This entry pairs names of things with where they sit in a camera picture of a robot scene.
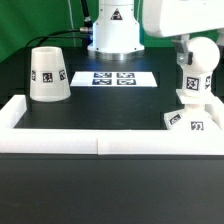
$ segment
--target white border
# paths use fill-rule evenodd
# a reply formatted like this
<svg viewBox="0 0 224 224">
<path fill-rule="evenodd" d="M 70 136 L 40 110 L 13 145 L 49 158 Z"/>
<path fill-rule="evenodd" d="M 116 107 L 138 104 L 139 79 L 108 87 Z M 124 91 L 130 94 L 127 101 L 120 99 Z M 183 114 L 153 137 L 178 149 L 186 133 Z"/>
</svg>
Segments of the white border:
<svg viewBox="0 0 224 224">
<path fill-rule="evenodd" d="M 0 111 L 1 153 L 96 155 L 224 155 L 223 131 L 13 129 L 27 109 L 25 96 L 14 96 Z M 223 124 L 223 104 L 207 108 Z"/>
</svg>

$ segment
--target white paper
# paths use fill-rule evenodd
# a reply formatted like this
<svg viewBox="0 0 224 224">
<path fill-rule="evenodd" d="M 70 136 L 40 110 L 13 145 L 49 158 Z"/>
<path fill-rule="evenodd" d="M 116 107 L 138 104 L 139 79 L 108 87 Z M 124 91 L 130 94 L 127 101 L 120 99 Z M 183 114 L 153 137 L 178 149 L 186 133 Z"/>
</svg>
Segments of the white paper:
<svg viewBox="0 0 224 224">
<path fill-rule="evenodd" d="M 76 72 L 71 86 L 157 87 L 152 72 Z"/>
</svg>

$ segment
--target white cup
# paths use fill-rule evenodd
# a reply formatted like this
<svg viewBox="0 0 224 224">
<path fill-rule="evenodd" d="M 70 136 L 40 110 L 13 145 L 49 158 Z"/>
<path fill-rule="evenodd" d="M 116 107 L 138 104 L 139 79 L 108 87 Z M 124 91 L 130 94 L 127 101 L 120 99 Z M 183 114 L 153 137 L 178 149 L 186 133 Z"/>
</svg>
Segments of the white cup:
<svg viewBox="0 0 224 224">
<path fill-rule="evenodd" d="M 59 47 L 32 49 L 30 97 L 42 102 L 64 100 L 71 95 L 62 50 Z"/>
</svg>

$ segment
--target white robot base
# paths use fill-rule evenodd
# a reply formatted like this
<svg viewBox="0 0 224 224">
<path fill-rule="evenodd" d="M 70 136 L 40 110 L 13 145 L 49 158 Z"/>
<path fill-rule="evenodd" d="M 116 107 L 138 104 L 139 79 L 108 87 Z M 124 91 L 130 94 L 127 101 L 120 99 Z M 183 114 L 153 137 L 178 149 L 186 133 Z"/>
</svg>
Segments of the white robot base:
<svg viewBox="0 0 224 224">
<path fill-rule="evenodd" d="M 88 53 L 106 60 L 141 56 L 144 46 L 139 43 L 139 31 L 139 23 L 134 18 L 134 0 L 100 0 Z"/>
</svg>

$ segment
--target black tabletop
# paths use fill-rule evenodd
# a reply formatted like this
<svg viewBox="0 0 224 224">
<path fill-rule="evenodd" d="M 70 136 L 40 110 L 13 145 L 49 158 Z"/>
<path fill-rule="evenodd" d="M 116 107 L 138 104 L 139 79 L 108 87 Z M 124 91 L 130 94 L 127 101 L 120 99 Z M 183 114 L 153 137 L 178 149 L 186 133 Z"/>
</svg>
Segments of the black tabletop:
<svg viewBox="0 0 224 224">
<path fill-rule="evenodd" d="M 158 88 L 74 87 L 67 101 L 36 103 L 29 99 L 30 49 L 21 49 L 0 64 L 0 104 L 15 94 L 27 95 L 28 112 L 18 127 L 59 128 L 54 121 L 66 113 L 73 118 L 58 121 L 62 128 L 164 129 L 161 114 L 182 106 L 175 94 L 181 71 L 172 48 L 146 49 L 144 57 L 113 63 L 91 59 L 84 49 L 65 48 L 63 53 L 70 81 L 75 71 L 152 71 Z M 220 64 L 213 77 L 213 92 L 220 98 L 222 72 Z M 43 117 L 32 121 L 38 110 L 63 113 L 43 124 Z M 3 224 L 222 224 L 224 160 L 0 154 L 0 195 Z"/>
</svg>

